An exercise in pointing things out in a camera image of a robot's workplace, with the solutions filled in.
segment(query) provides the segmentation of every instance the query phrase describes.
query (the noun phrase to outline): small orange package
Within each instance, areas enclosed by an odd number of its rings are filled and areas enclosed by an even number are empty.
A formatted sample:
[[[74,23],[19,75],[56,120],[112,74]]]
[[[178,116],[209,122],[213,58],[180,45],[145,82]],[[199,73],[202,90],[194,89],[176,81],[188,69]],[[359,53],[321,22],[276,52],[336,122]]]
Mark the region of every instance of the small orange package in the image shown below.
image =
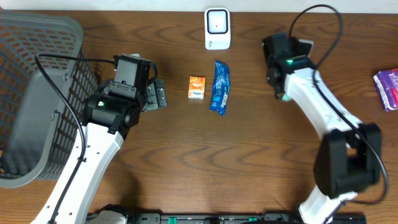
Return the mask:
[[[205,77],[189,77],[188,98],[203,100],[205,97]]]

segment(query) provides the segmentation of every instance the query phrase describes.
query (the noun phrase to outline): wooden table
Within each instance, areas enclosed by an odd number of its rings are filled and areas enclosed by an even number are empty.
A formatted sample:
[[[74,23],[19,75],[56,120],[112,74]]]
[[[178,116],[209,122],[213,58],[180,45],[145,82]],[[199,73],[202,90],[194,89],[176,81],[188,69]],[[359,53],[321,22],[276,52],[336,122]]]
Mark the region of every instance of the wooden table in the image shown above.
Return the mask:
[[[118,203],[164,213],[262,213],[295,209],[308,197],[320,141],[293,101],[274,98],[261,48],[262,38],[288,31],[296,13],[231,13],[231,47],[219,51],[205,49],[202,12],[41,13],[76,19],[85,31],[88,57],[140,53],[156,62],[165,82],[167,107],[141,115],[109,165],[91,212]],[[383,110],[371,77],[398,67],[398,15],[344,19],[344,35],[323,64],[322,77],[349,111],[382,129],[391,190],[380,205],[349,203],[342,211],[364,212],[368,223],[396,223],[398,112]],[[334,15],[311,14],[295,26],[294,35],[315,41],[317,62],[336,28]],[[231,70],[225,116],[208,109],[215,60]],[[111,66],[92,66],[101,80],[114,77]],[[207,77],[204,100],[187,98],[190,75]],[[0,223],[30,223],[54,185],[35,181],[1,189]],[[381,186],[360,198],[378,197]]]

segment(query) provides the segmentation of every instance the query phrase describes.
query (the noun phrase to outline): gray basket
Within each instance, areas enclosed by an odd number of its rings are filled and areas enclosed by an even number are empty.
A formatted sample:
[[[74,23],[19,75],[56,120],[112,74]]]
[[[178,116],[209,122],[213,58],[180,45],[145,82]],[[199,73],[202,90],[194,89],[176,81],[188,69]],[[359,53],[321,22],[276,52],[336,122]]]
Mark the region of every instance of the gray basket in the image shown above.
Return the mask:
[[[0,187],[57,179],[76,136],[76,122],[45,81],[37,53],[83,57],[83,30],[71,18],[0,11]],[[41,58],[46,72],[81,113],[97,88],[88,62]]]

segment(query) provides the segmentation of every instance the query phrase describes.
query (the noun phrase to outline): blue package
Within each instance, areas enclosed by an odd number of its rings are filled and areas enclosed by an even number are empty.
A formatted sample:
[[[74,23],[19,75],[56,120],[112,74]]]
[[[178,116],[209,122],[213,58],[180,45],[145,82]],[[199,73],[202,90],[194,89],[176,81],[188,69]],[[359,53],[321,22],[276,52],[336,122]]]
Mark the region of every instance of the blue package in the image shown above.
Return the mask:
[[[229,89],[231,84],[229,82],[229,68],[227,64],[216,61],[216,73],[214,75],[213,89],[211,91],[211,105],[212,111],[218,111],[222,116],[225,115],[226,102],[228,100]]]

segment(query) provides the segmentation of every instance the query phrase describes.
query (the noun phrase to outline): purple snack bag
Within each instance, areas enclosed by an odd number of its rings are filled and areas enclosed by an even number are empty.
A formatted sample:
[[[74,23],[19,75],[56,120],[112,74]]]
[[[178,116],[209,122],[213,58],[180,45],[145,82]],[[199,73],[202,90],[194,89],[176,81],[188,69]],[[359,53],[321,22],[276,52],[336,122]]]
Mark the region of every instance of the purple snack bag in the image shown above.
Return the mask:
[[[373,76],[373,81],[384,109],[398,109],[398,69],[379,72]]]

